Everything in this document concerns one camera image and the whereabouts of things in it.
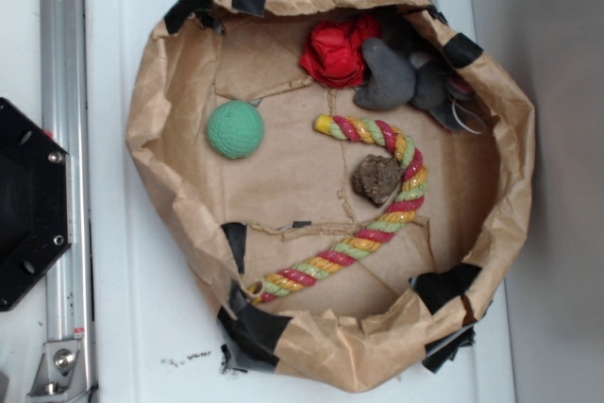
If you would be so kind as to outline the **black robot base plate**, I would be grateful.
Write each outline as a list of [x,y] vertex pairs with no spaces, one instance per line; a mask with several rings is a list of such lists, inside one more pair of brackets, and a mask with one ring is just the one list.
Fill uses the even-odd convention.
[[71,245],[69,155],[1,100],[1,311],[13,310]]

